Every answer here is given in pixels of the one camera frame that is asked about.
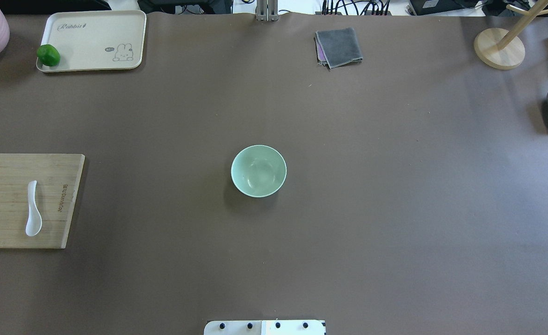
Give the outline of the light green bowl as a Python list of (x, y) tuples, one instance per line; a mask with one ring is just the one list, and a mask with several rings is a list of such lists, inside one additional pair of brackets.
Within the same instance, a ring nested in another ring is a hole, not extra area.
[(246, 147), (235, 156), (231, 164), (231, 180), (236, 189), (257, 199), (279, 191), (286, 177), (286, 160), (270, 146)]

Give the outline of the white ceramic spoon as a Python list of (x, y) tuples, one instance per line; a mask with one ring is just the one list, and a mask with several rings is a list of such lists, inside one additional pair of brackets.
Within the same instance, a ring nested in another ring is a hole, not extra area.
[(36, 203), (36, 189), (38, 182), (30, 181), (27, 186), (28, 217), (25, 233), (28, 237), (36, 236), (42, 229), (42, 216)]

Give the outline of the grey folded cloth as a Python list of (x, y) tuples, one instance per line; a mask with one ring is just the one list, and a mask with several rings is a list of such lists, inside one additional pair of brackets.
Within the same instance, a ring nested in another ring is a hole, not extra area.
[(317, 63), (329, 69), (361, 63), (363, 55), (354, 28), (316, 31)]

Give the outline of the beige rabbit tray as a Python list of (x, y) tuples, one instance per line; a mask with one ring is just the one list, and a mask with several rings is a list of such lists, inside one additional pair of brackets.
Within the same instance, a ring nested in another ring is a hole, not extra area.
[(46, 21), (42, 45), (52, 45), (60, 55), (50, 67), (40, 60), (44, 73), (127, 70), (141, 64), (147, 16), (139, 9), (54, 13)]

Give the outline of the green lime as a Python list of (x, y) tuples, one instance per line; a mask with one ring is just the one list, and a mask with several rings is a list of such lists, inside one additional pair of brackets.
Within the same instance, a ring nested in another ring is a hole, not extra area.
[(61, 55), (59, 51), (51, 44), (44, 44), (38, 47), (36, 51), (37, 59), (44, 66), (54, 67), (59, 65)]

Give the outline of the wooden stand round base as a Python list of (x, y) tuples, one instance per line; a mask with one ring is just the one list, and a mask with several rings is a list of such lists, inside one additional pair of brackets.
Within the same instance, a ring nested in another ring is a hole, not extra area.
[(548, 0), (539, 0), (529, 10), (507, 5), (521, 18), (512, 30), (487, 28), (474, 39), (474, 52), (486, 65), (499, 70), (511, 70), (521, 65), (525, 47), (518, 35), (539, 15), (548, 13)]

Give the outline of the bamboo cutting board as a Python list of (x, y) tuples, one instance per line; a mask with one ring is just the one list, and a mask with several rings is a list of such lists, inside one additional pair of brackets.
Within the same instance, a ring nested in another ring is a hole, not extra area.
[[(67, 246), (84, 163), (83, 154), (0, 154), (0, 248)], [(29, 236), (32, 181), (42, 222)]]

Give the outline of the aluminium frame post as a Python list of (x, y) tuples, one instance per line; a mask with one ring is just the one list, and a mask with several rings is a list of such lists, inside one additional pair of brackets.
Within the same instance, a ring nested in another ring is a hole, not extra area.
[(278, 0), (256, 0), (256, 19), (257, 21), (278, 21)]

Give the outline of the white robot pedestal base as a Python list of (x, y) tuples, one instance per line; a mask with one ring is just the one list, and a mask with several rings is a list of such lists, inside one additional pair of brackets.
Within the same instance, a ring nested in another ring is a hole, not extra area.
[(204, 335), (325, 335), (323, 320), (223, 320), (208, 322)]

